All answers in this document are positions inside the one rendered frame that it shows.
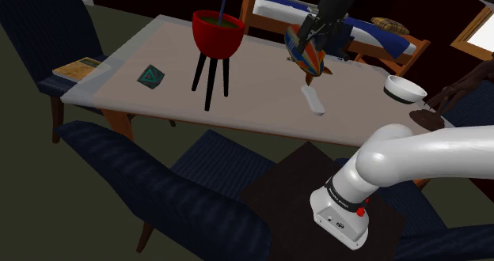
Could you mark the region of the dark brown carved figure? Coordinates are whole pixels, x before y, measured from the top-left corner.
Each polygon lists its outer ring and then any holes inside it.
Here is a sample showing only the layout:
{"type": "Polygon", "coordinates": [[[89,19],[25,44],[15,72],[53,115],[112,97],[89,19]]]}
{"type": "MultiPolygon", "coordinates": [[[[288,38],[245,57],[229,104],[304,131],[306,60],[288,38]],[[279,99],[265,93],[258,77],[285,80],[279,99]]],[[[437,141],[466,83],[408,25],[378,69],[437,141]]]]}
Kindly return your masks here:
{"type": "Polygon", "coordinates": [[[429,109],[412,111],[410,118],[429,131],[436,131],[445,127],[442,114],[451,110],[464,96],[477,89],[486,78],[494,78],[494,56],[483,61],[461,79],[443,88],[432,98],[426,101],[429,109]]]}

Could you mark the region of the window with wooden frame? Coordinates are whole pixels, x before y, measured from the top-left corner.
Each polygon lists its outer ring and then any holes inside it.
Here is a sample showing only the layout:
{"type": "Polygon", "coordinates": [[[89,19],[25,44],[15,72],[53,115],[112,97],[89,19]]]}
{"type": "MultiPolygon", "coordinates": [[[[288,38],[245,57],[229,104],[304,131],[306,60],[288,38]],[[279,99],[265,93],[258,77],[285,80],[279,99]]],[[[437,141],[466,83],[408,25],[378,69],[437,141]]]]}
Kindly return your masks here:
{"type": "Polygon", "coordinates": [[[481,60],[494,52],[494,12],[485,7],[456,37],[451,46],[481,60]]]}

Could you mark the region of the red planter on black legs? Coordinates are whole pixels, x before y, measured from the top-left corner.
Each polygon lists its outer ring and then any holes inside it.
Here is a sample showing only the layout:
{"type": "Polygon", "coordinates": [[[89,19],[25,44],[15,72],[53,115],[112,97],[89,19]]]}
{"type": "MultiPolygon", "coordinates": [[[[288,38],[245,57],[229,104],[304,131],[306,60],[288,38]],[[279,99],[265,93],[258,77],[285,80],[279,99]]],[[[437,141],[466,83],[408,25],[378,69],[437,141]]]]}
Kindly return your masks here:
{"type": "Polygon", "coordinates": [[[200,51],[192,91],[200,82],[206,59],[210,59],[207,75],[207,90],[204,110],[208,112],[215,84],[216,69],[222,60],[223,96],[229,96],[230,57],[238,50],[245,34],[245,23],[224,13],[226,0],[222,0],[220,10],[198,10],[192,15],[193,38],[200,51]]]}

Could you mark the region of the wooden table with pale top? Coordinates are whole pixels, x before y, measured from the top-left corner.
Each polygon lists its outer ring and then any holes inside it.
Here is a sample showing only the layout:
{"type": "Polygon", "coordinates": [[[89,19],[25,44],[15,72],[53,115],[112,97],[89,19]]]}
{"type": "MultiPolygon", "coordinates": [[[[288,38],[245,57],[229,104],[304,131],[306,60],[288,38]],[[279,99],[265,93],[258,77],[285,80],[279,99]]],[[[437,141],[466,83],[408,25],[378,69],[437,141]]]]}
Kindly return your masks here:
{"type": "Polygon", "coordinates": [[[230,59],[229,96],[223,96],[222,76],[217,75],[206,112],[207,79],[201,78],[192,91],[199,55],[191,23],[161,15],[62,100],[102,110],[113,130],[126,136],[132,134],[131,114],[355,147],[389,123],[422,132],[409,113],[423,104],[389,98],[383,91],[384,69],[332,57],[325,59],[332,74],[312,84],[325,107],[324,115],[315,115],[301,92],[305,76],[288,60],[284,45],[252,36],[244,37],[230,59]],[[137,82],[149,65],[165,74],[155,89],[137,82]]]}

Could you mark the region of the dark robot stand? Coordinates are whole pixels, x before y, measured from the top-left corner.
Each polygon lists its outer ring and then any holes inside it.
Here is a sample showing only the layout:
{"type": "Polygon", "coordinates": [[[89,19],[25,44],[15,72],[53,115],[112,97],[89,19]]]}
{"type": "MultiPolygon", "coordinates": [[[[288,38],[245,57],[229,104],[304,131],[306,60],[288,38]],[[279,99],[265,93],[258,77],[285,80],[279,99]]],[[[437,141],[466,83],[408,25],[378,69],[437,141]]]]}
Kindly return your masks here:
{"type": "Polygon", "coordinates": [[[405,218],[373,194],[365,214],[369,233],[352,251],[314,221],[310,194],[322,187],[339,166],[306,142],[239,195],[269,225],[268,261],[394,261],[405,218]]]}

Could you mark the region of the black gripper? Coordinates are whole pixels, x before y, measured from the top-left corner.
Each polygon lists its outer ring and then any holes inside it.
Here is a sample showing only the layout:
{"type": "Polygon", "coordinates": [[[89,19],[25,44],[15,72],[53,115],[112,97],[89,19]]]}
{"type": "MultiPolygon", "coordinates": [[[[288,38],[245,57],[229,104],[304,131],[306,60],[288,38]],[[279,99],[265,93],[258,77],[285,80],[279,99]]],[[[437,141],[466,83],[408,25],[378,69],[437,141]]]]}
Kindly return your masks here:
{"type": "Polygon", "coordinates": [[[337,34],[344,15],[350,9],[350,0],[320,0],[317,4],[318,14],[308,14],[297,32],[301,43],[306,43],[309,34],[316,22],[317,25],[327,25],[318,34],[315,40],[315,48],[323,49],[326,44],[337,34]]]}

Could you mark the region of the dark cube with green pattern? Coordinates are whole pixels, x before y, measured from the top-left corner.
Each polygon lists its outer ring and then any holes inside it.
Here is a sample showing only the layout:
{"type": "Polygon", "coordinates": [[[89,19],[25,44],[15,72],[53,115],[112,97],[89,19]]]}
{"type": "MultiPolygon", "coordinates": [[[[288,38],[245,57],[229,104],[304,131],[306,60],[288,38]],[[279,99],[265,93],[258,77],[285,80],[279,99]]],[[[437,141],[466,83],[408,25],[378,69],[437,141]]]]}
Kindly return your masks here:
{"type": "Polygon", "coordinates": [[[138,77],[137,82],[149,89],[155,89],[160,85],[165,74],[153,65],[149,65],[138,77]]]}

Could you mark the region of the white remote control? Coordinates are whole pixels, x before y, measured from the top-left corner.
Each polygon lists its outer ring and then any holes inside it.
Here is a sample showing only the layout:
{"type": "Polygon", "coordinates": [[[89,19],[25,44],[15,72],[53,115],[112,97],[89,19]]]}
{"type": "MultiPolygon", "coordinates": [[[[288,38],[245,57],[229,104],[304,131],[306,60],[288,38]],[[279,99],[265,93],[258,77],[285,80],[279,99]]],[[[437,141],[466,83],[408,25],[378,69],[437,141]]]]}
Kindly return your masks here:
{"type": "Polygon", "coordinates": [[[320,102],[317,92],[314,88],[308,86],[308,85],[303,85],[301,87],[301,92],[306,98],[306,101],[309,105],[310,110],[312,113],[315,115],[324,115],[325,114],[325,108],[323,104],[320,102]]]}

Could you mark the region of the wooden bed with blue bedding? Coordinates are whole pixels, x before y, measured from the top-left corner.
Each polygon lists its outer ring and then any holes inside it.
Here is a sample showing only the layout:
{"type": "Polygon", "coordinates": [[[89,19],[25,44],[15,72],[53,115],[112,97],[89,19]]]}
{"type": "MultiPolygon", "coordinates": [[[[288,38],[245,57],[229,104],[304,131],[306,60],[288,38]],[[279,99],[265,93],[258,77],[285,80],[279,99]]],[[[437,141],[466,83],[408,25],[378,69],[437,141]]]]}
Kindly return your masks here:
{"type": "MultiPolygon", "coordinates": [[[[283,34],[288,25],[301,24],[311,13],[316,13],[316,6],[299,0],[243,0],[240,18],[246,29],[283,34]]],[[[387,32],[370,22],[350,17],[345,20],[353,29],[343,51],[355,53],[356,62],[362,62],[364,55],[379,59],[399,77],[430,45],[428,40],[387,32]]]]}

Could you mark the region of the colourful striped fish figure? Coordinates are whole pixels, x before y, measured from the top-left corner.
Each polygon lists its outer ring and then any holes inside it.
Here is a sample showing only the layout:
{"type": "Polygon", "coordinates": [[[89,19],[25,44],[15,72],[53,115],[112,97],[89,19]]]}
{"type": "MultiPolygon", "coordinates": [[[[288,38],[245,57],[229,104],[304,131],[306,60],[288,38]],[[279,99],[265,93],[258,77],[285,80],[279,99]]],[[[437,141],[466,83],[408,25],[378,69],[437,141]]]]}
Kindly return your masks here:
{"type": "Polygon", "coordinates": [[[310,85],[315,77],[332,74],[332,71],[324,64],[325,52],[317,51],[313,40],[307,43],[303,52],[298,52],[298,45],[301,43],[297,36],[299,29],[300,25],[289,25],[284,33],[284,43],[291,56],[291,61],[306,73],[306,84],[310,85]]]}

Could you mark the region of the tan book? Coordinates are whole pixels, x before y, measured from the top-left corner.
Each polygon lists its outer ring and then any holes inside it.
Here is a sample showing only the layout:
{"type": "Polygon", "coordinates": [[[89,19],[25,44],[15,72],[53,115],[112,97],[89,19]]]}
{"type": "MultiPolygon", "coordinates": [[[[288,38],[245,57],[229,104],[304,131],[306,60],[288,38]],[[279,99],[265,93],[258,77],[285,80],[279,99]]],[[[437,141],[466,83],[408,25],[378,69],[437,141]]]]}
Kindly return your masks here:
{"type": "Polygon", "coordinates": [[[69,64],[56,68],[52,71],[52,73],[69,81],[79,82],[100,64],[101,62],[97,61],[96,59],[85,57],[83,59],[79,59],[75,62],[71,62],[69,64]]]}

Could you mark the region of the white bowl with dark rim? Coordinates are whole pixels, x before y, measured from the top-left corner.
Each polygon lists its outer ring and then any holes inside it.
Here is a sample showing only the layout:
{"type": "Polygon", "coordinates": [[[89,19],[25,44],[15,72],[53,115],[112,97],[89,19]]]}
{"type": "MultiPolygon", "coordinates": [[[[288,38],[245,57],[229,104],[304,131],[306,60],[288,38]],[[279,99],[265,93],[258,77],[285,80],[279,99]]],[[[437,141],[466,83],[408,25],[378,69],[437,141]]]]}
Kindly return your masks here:
{"type": "Polygon", "coordinates": [[[414,82],[394,75],[389,75],[386,78],[383,91],[402,104],[414,104],[428,95],[423,88],[414,82]]]}

